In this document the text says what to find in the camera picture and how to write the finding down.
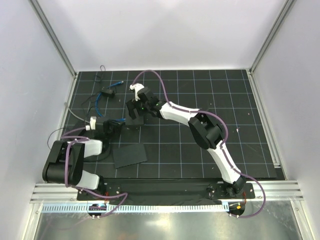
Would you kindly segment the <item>black network switch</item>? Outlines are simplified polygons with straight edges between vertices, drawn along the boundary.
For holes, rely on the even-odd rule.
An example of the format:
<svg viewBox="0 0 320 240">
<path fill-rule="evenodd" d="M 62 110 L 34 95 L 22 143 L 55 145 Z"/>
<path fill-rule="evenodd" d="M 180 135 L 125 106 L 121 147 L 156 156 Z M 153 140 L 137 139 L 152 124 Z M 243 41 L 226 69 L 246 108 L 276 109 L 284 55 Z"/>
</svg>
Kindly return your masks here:
<svg viewBox="0 0 320 240">
<path fill-rule="evenodd" d="M 147 154 L 142 143 L 131 144 L 113 150 L 112 157 L 116 169 L 146 162 Z"/>
<path fill-rule="evenodd" d="M 125 124 L 128 127 L 140 127 L 145 123 L 143 116 L 138 114 L 138 111 L 132 100 L 126 102 L 125 107 Z"/>
</svg>

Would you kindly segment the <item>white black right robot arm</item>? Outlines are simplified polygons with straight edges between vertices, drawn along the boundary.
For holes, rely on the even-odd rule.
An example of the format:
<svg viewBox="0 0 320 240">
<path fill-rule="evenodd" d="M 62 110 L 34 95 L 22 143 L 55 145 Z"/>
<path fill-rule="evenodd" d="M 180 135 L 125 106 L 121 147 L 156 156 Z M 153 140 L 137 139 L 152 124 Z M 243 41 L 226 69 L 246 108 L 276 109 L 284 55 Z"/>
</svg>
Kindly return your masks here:
<svg viewBox="0 0 320 240">
<path fill-rule="evenodd" d="M 134 98 L 126 106 L 133 120 L 150 114 L 189 127 L 195 143 L 206 150 L 217 165 L 226 194 L 230 198 L 237 198 L 243 193 L 246 178 L 227 149 L 228 129 L 218 116 L 197 108 L 177 105 L 168 99 L 160 100 L 140 83 L 130 85 L 129 89 L 134 93 Z"/>
</svg>

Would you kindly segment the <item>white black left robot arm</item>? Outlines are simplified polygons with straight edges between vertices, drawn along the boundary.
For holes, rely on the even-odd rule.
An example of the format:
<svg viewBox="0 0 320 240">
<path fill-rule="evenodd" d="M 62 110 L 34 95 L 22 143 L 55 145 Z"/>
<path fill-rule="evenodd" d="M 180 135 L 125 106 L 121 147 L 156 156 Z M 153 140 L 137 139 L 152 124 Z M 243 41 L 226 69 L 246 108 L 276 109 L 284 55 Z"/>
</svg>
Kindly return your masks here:
<svg viewBox="0 0 320 240">
<path fill-rule="evenodd" d="M 124 125 L 123 120 L 91 117 L 53 142 L 42 170 L 47 183 L 87 189 L 94 200 L 106 194 L 103 177 L 84 169 L 85 160 L 111 151 L 111 141 Z"/>
</svg>

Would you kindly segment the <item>black power adapter far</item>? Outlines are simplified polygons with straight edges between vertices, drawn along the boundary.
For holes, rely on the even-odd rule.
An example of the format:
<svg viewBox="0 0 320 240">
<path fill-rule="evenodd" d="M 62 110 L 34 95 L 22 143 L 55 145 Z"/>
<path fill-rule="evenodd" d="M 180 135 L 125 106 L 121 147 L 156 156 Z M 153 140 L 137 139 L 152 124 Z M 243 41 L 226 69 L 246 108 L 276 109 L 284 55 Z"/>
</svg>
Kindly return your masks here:
<svg viewBox="0 0 320 240">
<path fill-rule="evenodd" d="M 116 92 L 113 89 L 109 88 L 109 87 L 101 88 L 100 93 L 101 93 L 102 97 L 111 98 L 111 99 L 113 99 L 115 97 L 115 95 L 116 95 Z"/>
</svg>

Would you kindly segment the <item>black grid work mat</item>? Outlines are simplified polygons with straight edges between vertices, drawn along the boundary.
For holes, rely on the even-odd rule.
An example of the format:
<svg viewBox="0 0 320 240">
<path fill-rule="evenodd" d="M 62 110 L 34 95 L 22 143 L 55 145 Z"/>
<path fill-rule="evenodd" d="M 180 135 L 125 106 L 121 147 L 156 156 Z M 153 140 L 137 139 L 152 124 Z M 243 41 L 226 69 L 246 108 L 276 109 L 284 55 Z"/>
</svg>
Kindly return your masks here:
<svg viewBox="0 0 320 240">
<path fill-rule="evenodd" d="M 91 116 L 125 121 L 126 102 L 134 97 L 129 86 L 137 81 L 159 99 L 218 115 L 227 125 L 227 149 L 241 172 L 258 180 L 284 180 L 272 156 L 247 72 L 241 70 L 82 71 L 78 73 L 62 128 L 47 138 L 50 147 L 59 133 L 72 130 Z M 101 88 L 115 91 L 101 96 Z M 113 150 L 143 144 L 147 161 L 116 169 Z M 88 172 L 120 179 L 212 179 L 221 173 L 210 154 L 200 148 L 190 129 L 175 121 L 146 115 L 144 125 L 125 125 L 111 141 L 110 152 L 89 157 Z"/>
</svg>

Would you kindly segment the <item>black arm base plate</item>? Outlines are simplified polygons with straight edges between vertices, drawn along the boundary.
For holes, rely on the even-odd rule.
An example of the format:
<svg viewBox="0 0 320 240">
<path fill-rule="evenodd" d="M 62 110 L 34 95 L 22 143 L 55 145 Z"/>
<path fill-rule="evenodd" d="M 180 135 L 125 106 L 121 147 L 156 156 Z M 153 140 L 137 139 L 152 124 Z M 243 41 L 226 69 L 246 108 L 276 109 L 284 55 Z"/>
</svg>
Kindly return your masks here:
<svg viewBox="0 0 320 240">
<path fill-rule="evenodd" d="M 213 179 L 109 180 L 95 192 L 107 196 L 128 193 L 124 203 L 132 206 L 205 205 L 256 197 L 251 183 L 246 183 L 240 193 L 231 196 L 223 182 Z"/>
</svg>

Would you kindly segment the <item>aluminium frame post right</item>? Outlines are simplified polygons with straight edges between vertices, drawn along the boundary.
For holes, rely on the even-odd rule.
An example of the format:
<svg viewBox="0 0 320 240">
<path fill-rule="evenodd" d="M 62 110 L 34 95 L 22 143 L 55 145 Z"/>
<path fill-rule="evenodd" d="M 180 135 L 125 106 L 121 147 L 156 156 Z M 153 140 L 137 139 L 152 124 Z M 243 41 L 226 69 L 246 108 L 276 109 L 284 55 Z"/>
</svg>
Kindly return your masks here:
<svg viewBox="0 0 320 240">
<path fill-rule="evenodd" d="M 281 7 L 280 12 L 278 13 L 270 31 L 268 32 L 260 50 L 258 51 L 251 67 L 249 68 L 249 72 L 251 75 L 255 72 L 258 68 L 261 60 L 263 59 L 264 55 L 266 54 L 267 50 L 271 46 L 271 43 L 275 39 L 276 35 L 278 34 L 281 26 L 285 22 L 287 16 L 289 15 L 290 11 L 292 10 L 293 6 L 295 5 L 296 0 L 286 0 Z"/>
</svg>

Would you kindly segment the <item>aluminium frame post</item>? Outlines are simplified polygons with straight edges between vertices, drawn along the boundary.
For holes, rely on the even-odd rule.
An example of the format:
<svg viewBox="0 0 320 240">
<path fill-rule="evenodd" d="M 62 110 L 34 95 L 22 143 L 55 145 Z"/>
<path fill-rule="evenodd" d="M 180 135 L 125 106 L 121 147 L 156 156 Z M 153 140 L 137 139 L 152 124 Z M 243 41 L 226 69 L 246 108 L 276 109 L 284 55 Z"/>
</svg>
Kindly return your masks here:
<svg viewBox="0 0 320 240">
<path fill-rule="evenodd" d="M 47 35 L 49 36 L 53 46 L 57 50 L 60 58 L 62 59 L 64 65 L 66 66 L 67 70 L 71 74 L 71 76 L 75 79 L 77 72 L 72 66 L 71 61 L 69 60 L 63 46 L 61 45 L 53 27 L 51 26 L 44 10 L 42 9 L 40 3 L 38 0 L 28 0 L 30 3 L 31 7 L 33 8 L 36 16 L 38 17 L 39 21 L 41 22 L 44 30 L 46 31 Z"/>
<path fill-rule="evenodd" d="M 271 46 L 271 43 L 275 39 L 276 35 L 278 34 L 281 26 L 285 22 L 287 16 L 289 15 L 290 11 L 292 10 L 293 6 L 295 5 L 296 0 L 286 0 L 281 7 L 280 12 L 278 13 L 270 31 L 268 32 L 260 50 L 258 51 L 251 67 L 249 68 L 249 72 L 251 75 L 255 72 L 258 68 L 261 60 L 263 59 L 264 55 L 266 54 L 267 50 Z"/>
</svg>

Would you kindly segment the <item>aluminium frame post left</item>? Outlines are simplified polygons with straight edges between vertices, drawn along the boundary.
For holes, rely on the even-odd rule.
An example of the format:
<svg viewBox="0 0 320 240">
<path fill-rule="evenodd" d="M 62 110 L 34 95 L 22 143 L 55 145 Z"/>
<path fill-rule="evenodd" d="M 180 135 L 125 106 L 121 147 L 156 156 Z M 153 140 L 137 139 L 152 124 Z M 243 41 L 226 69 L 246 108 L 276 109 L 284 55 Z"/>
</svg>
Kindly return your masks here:
<svg viewBox="0 0 320 240">
<path fill-rule="evenodd" d="M 38 17 L 39 21 L 41 22 L 44 30 L 46 31 L 47 35 L 49 36 L 53 46 L 57 50 L 60 58 L 62 59 L 64 65 L 66 66 L 67 70 L 71 74 L 71 76 L 75 79 L 77 72 L 72 66 L 71 61 L 69 60 L 63 46 L 61 45 L 53 27 L 51 26 L 44 10 L 42 9 L 40 3 L 38 0 L 28 0 L 30 3 L 31 7 L 33 8 L 36 16 Z"/>
</svg>

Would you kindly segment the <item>aluminium frame rail front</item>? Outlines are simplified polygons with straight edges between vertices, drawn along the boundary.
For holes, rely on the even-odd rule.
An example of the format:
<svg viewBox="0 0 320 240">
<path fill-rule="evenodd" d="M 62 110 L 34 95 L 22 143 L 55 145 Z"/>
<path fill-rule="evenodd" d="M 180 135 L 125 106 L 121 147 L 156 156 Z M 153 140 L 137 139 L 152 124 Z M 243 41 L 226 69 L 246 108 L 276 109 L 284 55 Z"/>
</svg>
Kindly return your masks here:
<svg viewBox="0 0 320 240">
<path fill-rule="evenodd" d="M 230 193 L 221 181 L 206 179 L 108 179 L 102 194 L 127 193 L 127 205 L 206 205 L 215 201 L 295 201 L 303 194 L 297 181 L 248 181 L 239 193 Z"/>
</svg>

